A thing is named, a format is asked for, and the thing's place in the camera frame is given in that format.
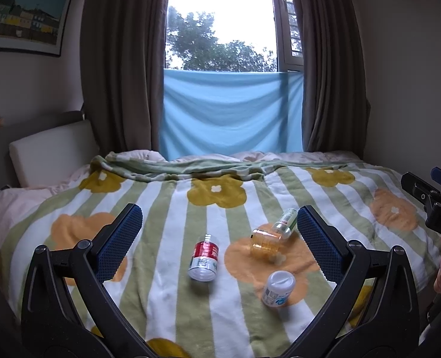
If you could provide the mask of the white blue-label plastic cup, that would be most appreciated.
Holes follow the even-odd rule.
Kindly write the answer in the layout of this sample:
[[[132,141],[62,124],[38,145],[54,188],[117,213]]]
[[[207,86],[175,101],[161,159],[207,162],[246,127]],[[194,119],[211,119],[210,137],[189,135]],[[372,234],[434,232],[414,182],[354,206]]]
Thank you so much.
[[[274,271],[267,278],[261,300],[264,305],[276,308],[286,304],[295,289],[296,279],[289,271]]]

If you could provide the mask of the amber transparent plastic cup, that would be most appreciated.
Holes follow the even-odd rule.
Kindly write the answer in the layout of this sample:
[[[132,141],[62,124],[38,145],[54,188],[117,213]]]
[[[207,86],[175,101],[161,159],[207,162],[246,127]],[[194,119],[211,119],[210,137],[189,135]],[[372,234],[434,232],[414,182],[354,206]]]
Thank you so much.
[[[250,235],[250,255],[258,260],[275,262],[280,254],[282,235],[265,229],[254,229]]]

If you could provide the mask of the right dark brown curtain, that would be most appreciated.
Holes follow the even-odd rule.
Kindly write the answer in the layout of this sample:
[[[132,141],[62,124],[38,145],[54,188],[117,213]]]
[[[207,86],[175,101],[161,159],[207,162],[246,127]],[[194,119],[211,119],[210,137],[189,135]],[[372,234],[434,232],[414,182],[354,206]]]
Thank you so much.
[[[370,104],[351,0],[293,0],[304,60],[302,144],[363,157]]]

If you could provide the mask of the dark brown curtain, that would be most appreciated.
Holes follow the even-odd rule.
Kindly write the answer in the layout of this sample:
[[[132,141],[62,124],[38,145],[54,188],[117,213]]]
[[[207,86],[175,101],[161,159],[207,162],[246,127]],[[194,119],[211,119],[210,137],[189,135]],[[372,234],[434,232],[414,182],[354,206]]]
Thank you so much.
[[[351,0],[293,0],[304,60],[302,144],[363,157],[370,104]]]
[[[84,114],[103,154],[157,150],[168,0],[84,0]]]

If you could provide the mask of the white pillow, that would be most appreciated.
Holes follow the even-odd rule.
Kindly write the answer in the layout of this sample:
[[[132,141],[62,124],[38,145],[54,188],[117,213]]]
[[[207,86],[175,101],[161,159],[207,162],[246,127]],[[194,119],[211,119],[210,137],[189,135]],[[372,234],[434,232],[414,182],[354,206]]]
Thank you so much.
[[[51,186],[67,179],[98,155],[89,121],[66,124],[35,133],[8,145],[23,188]]]

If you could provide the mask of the striped floral bed blanket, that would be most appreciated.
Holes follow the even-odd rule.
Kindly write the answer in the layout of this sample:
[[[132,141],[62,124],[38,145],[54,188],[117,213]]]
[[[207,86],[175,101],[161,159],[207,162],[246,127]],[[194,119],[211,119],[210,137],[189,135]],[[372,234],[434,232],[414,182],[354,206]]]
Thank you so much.
[[[269,230],[284,210],[309,205],[348,240],[369,249],[401,246],[418,292],[441,262],[441,237],[422,206],[384,166],[286,161],[193,166],[95,157],[79,185],[45,200],[9,230],[0,249],[1,285],[15,314],[34,248],[72,248],[138,204],[143,228],[106,289],[155,349],[185,357],[278,356],[306,329],[334,289],[305,242],[293,234],[275,262],[250,255],[254,229]],[[212,234],[219,246],[216,278],[188,275],[195,244]],[[285,305],[261,296],[274,271],[296,279]]]

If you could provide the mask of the blue cloth over window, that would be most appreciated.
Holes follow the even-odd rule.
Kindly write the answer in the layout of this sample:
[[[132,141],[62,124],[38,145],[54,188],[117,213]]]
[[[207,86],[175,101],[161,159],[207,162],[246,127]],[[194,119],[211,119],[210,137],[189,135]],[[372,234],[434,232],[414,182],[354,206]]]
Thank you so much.
[[[165,70],[160,152],[301,152],[301,72]]]

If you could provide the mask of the window with open shutter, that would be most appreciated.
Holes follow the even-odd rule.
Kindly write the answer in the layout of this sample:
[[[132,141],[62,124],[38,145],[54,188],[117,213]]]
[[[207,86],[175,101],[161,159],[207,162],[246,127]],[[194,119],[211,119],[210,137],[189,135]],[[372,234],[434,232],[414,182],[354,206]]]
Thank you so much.
[[[293,0],[168,0],[166,67],[228,72],[302,70]]]

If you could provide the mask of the left dark brown curtain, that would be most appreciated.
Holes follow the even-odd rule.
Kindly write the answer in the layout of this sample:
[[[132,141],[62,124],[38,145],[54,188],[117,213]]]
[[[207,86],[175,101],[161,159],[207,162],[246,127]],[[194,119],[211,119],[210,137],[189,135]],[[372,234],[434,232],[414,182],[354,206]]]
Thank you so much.
[[[84,0],[84,114],[103,154],[157,150],[168,0]]]

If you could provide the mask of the framed city picture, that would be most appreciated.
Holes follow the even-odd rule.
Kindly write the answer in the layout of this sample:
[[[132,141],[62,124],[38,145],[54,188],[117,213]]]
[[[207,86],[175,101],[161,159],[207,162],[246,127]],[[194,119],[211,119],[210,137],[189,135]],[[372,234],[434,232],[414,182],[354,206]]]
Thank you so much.
[[[72,0],[0,0],[0,52],[60,57]]]

